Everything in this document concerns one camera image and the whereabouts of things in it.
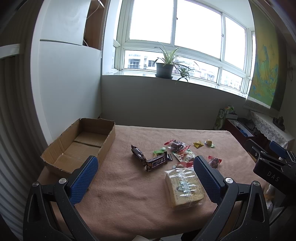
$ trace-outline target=small statue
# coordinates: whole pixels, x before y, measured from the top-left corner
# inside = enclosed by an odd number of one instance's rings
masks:
[[[278,127],[280,130],[285,131],[284,119],[282,116],[279,118],[274,117],[272,123],[275,124],[275,126]]]

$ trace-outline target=spider plant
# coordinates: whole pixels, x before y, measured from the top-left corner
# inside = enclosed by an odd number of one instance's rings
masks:
[[[180,79],[184,78],[187,80],[188,82],[188,79],[190,79],[190,76],[189,76],[189,72],[193,69],[189,69],[189,68],[184,68],[184,67],[178,67],[177,70],[180,72],[180,75],[181,75],[181,78],[178,78],[177,81],[179,81]]]
[[[163,53],[163,58],[157,58],[157,59],[153,62],[153,64],[155,64],[157,60],[161,59],[161,60],[163,61],[163,63],[164,63],[163,66],[165,66],[165,65],[167,65],[167,64],[171,64],[171,65],[173,65],[176,69],[177,69],[179,66],[183,66],[182,64],[180,64],[180,63],[182,63],[182,62],[177,62],[177,63],[174,62],[174,60],[175,60],[176,58],[179,58],[179,57],[180,57],[180,56],[174,56],[175,52],[179,49],[179,47],[176,48],[176,49],[174,49],[173,51],[167,51],[167,50],[165,49],[165,47],[163,46],[163,44],[162,44],[162,43],[160,43],[160,44],[162,45],[163,49],[160,48],[160,47],[155,47],[155,48],[158,48],[158,49],[161,50],[161,52]]]

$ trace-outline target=packaged bread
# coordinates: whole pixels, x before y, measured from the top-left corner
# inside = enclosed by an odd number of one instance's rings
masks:
[[[168,199],[172,208],[185,208],[203,204],[205,192],[193,168],[165,171]]]

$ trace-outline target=pink tablecloth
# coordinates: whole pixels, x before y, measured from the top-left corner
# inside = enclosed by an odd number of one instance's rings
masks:
[[[172,168],[175,159],[151,172],[131,152],[131,144],[137,146],[147,159],[171,139],[191,146],[196,155],[214,156],[222,159],[220,172],[232,177],[237,183],[249,184],[265,181],[253,173],[254,161],[227,131],[202,131],[158,129],[135,126],[116,126],[116,138],[90,190],[81,203],[75,205],[81,217],[100,241],[132,240],[136,235],[160,238],[201,228],[216,208],[208,196],[202,206],[183,210],[169,208],[164,170]],[[210,139],[215,148],[207,146],[196,149],[194,141]],[[58,178],[43,170],[39,180],[50,183]]]

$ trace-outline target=cardboard box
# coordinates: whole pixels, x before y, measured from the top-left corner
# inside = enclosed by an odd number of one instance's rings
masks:
[[[79,119],[43,152],[41,158],[50,172],[68,177],[90,156],[99,168],[115,139],[115,122],[104,119]]]

